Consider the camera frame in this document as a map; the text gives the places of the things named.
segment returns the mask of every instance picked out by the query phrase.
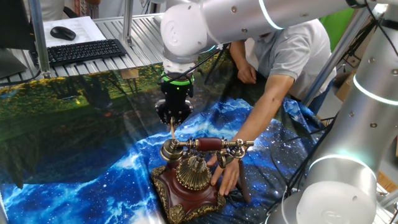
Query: white shirt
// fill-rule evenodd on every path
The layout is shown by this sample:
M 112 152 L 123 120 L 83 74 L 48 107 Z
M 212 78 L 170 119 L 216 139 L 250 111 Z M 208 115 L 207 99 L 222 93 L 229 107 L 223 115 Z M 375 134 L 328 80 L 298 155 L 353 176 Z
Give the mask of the white shirt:
M 258 71 L 269 75 L 288 75 L 295 83 L 289 93 L 302 100 L 325 65 L 330 52 L 330 40 L 318 19 L 270 33 L 256 41 Z M 323 93 L 336 76 L 334 69 L 317 93 Z
M 28 20 L 30 20 L 29 0 L 24 0 Z M 43 21 L 55 21 L 62 19 L 64 0 L 40 0 Z

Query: robotic arm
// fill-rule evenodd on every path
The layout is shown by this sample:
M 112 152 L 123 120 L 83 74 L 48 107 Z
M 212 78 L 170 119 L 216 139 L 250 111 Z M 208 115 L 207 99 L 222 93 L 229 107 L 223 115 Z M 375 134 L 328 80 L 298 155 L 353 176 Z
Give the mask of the robotic arm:
M 398 2 L 373 2 L 390 4 L 382 26 L 396 42 Z M 167 58 L 165 77 L 170 79 L 189 70 L 198 54 L 213 45 L 247 39 L 365 4 L 365 0 L 202 0 L 178 4 L 167 10 L 161 24 Z M 186 90 L 191 91 L 192 83 L 188 84 Z M 373 222 L 379 165 L 397 136 L 397 86 L 398 55 L 378 29 L 335 125 L 313 158 L 304 189 L 282 201 L 266 223 Z M 171 112 L 161 114 L 180 114 L 168 108 L 169 93 L 164 93 L 166 100 L 162 106 Z M 185 90 L 183 95 L 193 96 Z M 178 102 L 192 111 L 185 98 Z
M 266 34 L 331 13 L 356 7 L 355 0 L 169 0 L 161 24 L 164 42 L 164 100 L 155 108 L 161 122 L 181 124 L 193 112 L 192 73 L 200 52 L 214 45 Z

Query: blue galaxy cloth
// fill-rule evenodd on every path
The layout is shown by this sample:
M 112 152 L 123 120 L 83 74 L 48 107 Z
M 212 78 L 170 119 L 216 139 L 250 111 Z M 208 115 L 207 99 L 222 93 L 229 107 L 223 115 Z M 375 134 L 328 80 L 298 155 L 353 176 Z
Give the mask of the blue galaxy cloth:
M 218 102 L 186 120 L 176 130 L 176 138 L 181 141 L 191 136 L 231 139 L 251 110 L 252 106 L 240 99 Z M 285 99 L 281 111 L 282 117 L 289 120 L 289 126 L 273 119 L 243 158 L 252 202 L 244 203 L 235 190 L 226 198 L 224 209 L 191 223 L 265 221 L 267 207 L 281 197 L 285 187 L 271 162 L 271 150 L 276 144 L 297 136 L 295 124 L 302 127 L 304 133 L 322 126 L 311 111 L 296 101 Z M 125 156 L 88 182 L 24 184 L 23 189 L 4 184 L 1 193 L 10 223 L 166 223 L 150 173 L 165 164 L 159 149 L 170 138 L 170 133 L 160 132 L 136 142 Z M 294 173 L 316 140 L 315 137 L 297 139 L 276 150 L 275 158 L 285 178 Z

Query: tablecloth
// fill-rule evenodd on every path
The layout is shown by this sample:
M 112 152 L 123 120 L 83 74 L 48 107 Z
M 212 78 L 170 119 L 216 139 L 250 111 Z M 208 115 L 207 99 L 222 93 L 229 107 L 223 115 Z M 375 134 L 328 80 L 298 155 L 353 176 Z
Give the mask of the tablecloth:
M 195 112 L 176 138 L 231 139 L 264 91 L 239 92 L 228 56 L 204 84 L 214 58 L 195 73 Z M 171 135 L 154 110 L 164 96 L 156 84 L 161 65 L 125 72 L 58 77 L 0 89 L 0 192 L 10 223 L 166 223 L 150 180 L 165 164 L 159 149 Z M 316 142 L 322 123 L 286 98 L 275 119 L 243 158 L 252 202 L 234 189 L 224 209 L 191 223 L 261 223 L 270 204 Z

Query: man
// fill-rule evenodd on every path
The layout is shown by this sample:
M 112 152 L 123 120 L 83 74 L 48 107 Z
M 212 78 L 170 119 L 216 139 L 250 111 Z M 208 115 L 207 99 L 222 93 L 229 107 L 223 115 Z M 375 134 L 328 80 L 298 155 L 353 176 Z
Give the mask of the man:
M 86 0 L 87 3 L 98 5 L 101 0 Z M 30 20 L 29 0 L 24 0 L 27 17 Z M 56 21 L 62 19 L 65 0 L 40 0 L 43 21 Z
M 256 70 L 246 60 L 244 42 L 233 42 L 230 52 L 238 68 L 239 80 L 247 84 L 246 88 L 256 84 Z M 267 78 L 265 91 L 233 141 L 255 140 L 268 127 L 286 94 L 302 100 L 330 55 L 328 34 L 317 19 L 260 37 L 256 42 L 256 57 L 259 61 L 258 72 Z M 334 70 L 314 99 L 314 110 L 319 110 L 319 101 L 325 99 L 325 90 L 335 75 Z M 211 158 L 208 166 L 215 162 L 216 157 Z M 235 159 L 225 169 L 217 167 L 211 185 L 216 184 L 222 173 L 220 194 L 228 195 L 238 181 L 238 160 Z

